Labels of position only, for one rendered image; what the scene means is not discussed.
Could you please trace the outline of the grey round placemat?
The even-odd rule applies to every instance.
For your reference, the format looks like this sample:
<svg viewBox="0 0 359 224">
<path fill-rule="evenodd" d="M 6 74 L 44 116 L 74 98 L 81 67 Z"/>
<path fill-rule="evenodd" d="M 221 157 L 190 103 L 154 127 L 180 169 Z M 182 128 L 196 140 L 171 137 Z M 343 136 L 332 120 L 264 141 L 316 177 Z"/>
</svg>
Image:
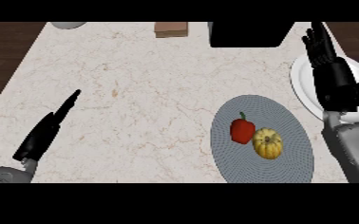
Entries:
<svg viewBox="0 0 359 224">
<path fill-rule="evenodd" d="M 230 125 L 255 125 L 248 143 L 232 141 Z M 229 183 L 309 183 L 315 156 L 303 126 L 286 108 L 260 95 L 241 95 L 220 107 L 210 128 L 214 163 Z"/>
</svg>

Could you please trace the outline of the yellow squash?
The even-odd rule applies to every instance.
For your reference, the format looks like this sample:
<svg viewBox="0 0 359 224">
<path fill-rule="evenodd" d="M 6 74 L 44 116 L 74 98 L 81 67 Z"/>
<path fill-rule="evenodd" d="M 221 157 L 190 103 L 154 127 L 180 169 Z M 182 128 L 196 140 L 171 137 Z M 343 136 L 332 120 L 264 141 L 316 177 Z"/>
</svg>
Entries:
<svg viewBox="0 0 359 224">
<path fill-rule="evenodd" d="M 279 133 L 272 128 L 261 128 L 253 136 L 255 153 L 264 159 L 276 159 L 284 152 L 284 141 Z"/>
</svg>

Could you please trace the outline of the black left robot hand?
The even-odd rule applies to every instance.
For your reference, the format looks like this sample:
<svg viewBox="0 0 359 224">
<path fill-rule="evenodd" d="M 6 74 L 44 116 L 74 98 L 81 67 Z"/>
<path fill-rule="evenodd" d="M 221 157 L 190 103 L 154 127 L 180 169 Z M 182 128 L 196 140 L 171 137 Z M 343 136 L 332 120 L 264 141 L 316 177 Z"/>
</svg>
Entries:
<svg viewBox="0 0 359 224">
<path fill-rule="evenodd" d="M 59 133 L 60 123 L 66 114 L 74 107 L 77 97 L 81 90 L 77 89 L 69 95 L 56 112 L 50 112 L 37 123 L 31 132 L 28 133 L 24 142 L 21 143 L 15 153 L 13 159 L 22 161 L 24 159 L 40 160 L 52 141 Z"/>
</svg>

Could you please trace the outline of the black appliance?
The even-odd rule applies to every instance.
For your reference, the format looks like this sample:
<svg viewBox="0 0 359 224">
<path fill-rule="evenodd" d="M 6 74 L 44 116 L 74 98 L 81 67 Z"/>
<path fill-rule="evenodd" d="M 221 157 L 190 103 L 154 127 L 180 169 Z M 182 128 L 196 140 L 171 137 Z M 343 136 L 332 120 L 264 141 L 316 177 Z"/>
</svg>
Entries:
<svg viewBox="0 0 359 224">
<path fill-rule="evenodd" d="M 294 22 L 210 22 L 211 47 L 278 47 Z"/>
</svg>

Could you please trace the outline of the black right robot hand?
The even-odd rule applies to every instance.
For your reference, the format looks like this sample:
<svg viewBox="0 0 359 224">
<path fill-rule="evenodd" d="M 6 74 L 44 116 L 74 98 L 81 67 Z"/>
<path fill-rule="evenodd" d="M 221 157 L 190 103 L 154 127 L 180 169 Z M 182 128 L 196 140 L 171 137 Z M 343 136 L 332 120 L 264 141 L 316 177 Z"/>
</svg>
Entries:
<svg viewBox="0 0 359 224">
<path fill-rule="evenodd" d="M 325 111 L 356 112 L 359 83 L 346 59 L 337 54 L 322 22 L 313 22 L 301 37 L 313 69 L 318 102 Z"/>
</svg>

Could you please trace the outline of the white plate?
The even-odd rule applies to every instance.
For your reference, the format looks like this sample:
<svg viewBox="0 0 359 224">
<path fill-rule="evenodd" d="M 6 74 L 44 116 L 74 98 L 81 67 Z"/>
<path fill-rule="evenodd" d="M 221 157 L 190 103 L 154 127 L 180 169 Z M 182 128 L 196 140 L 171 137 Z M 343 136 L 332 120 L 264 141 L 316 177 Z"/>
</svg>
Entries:
<svg viewBox="0 0 359 224">
<path fill-rule="evenodd" d="M 343 55 L 349 67 L 353 72 L 353 77 L 359 83 L 359 62 Z M 303 54 L 297 57 L 289 68 L 289 83 L 294 94 L 301 101 L 310 113 L 322 120 L 322 107 L 318 102 L 313 69 L 309 62 L 307 55 Z"/>
</svg>

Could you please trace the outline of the brown wooden block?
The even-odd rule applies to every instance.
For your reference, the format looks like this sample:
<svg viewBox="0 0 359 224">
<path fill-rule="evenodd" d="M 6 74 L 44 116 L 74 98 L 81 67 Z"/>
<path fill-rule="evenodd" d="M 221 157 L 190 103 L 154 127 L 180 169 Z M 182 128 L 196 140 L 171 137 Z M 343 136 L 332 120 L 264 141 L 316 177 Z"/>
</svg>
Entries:
<svg viewBox="0 0 359 224">
<path fill-rule="evenodd" d="M 185 37 L 188 35 L 186 22 L 156 22 L 154 24 L 156 38 Z"/>
</svg>

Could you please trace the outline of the red bell pepper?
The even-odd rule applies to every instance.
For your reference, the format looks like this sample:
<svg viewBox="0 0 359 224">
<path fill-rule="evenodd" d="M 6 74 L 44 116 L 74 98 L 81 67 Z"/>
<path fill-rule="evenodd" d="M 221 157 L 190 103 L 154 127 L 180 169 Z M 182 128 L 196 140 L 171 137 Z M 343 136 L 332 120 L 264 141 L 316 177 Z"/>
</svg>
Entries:
<svg viewBox="0 0 359 224">
<path fill-rule="evenodd" d="M 247 144 L 255 133 L 255 124 L 247 121 L 245 114 L 239 113 L 239 118 L 230 124 L 232 141 L 239 144 Z"/>
</svg>

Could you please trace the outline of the grey round bowl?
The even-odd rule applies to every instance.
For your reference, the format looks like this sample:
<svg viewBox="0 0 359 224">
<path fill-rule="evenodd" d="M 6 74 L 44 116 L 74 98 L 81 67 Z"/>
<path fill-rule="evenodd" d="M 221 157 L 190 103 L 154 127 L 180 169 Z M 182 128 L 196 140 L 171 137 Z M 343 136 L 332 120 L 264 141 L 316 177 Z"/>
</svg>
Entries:
<svg viewBox="0 0 359 224">
<path fill-rule="evenodd" d="M 81 27 L 87 22 L 50 22 L 55 28 L 74 29 Z"/>
</svg>

